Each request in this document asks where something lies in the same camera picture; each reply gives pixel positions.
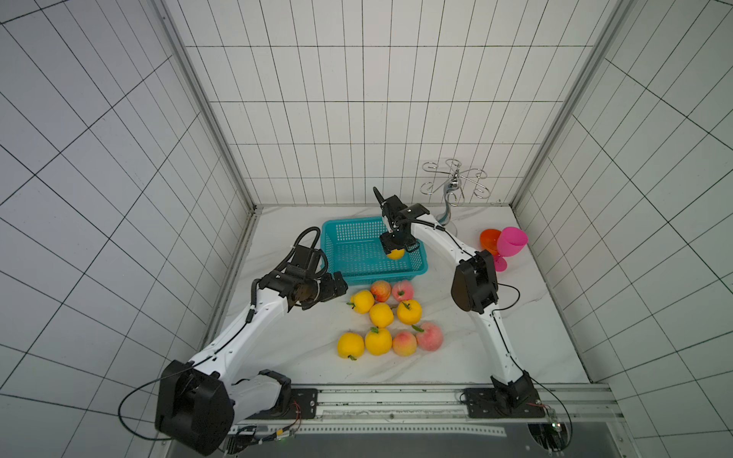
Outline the orange-pink peach bottom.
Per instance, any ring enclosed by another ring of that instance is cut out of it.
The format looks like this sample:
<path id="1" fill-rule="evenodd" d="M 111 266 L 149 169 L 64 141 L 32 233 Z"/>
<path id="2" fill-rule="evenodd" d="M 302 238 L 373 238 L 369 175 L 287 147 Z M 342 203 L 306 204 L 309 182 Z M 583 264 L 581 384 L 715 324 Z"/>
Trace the orange-pink peach bottom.
<path id="1" fill-rule="evenodd" d="M 417 348 L 416 337 L 408 331 L 401 331 L 392 338 L 392 350 L 398 356 L 412 356 L 416 353 Z"/>

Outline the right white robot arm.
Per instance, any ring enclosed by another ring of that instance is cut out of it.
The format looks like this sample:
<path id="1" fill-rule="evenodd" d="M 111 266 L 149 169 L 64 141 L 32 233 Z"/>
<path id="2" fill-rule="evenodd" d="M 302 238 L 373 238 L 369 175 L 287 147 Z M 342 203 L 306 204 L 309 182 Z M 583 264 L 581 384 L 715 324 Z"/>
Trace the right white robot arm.
<path id="1" fill-rule="evenodd" d="M 533 379 L 513 358 L 500 313 L 499 288 L 494 258 L 458 240 L 422 204 L 408 206 L 397 196 L 374 196 L 381 209 L 387 231 L 380 236 L 385 253 L 410 251 L 425 244 L 454 267 L 450 296 L 475 323 L 488 354 L 491 372 L 492 408 L 500 415 L 512 416 L 528 401 L 536 399 Z"/>

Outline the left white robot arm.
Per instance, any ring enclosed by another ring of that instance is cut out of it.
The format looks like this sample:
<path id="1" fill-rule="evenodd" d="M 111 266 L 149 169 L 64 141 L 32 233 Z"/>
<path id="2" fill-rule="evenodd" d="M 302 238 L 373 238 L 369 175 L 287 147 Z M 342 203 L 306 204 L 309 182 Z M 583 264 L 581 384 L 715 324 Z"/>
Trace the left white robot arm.
<path id="1" fill-rule="evenodd" d="M 245 358 L 274 322 L 295 307 L 310 309 L 347 292 L 318 240 L 297 238 L 286 257 L 252 282 L 249 304 L 221 334 L 186 362 L 173 361 L 158 382 L 155 428 L 208 456 L 245 419 L 280 417 L 294 407 L 292 381 L 272 369 L 238 376 Z"/>

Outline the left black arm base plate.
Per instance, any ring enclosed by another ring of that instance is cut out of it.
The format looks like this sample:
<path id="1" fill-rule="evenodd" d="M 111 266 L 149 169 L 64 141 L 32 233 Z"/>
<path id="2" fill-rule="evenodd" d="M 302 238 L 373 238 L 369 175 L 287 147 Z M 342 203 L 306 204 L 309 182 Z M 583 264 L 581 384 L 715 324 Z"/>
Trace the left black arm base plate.
<path id="1" fill-rule="evenodd" d="M 280 397 L 270 410 L 250 416 L 255 420 L 293 421 L 296 418 L 311 420 L 316 417 L 318 389 L 292 389 L 287 400 Z"/>

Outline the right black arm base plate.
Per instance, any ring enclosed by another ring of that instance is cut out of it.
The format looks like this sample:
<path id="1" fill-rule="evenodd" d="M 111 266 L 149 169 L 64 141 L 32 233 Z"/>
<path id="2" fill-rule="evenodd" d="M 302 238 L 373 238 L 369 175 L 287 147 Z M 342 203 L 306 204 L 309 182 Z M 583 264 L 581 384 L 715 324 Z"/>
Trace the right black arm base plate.
<path id="1" fill-rule="evenodd" d="M 471 419 L 543 419 L 546 416 L 544 408 L 525 402 L 517 406 L 509 406 L 496 389 L 489 387 L 474 387 L 464 389 L 458 396 L 458 401 L 467 408 Z"/>

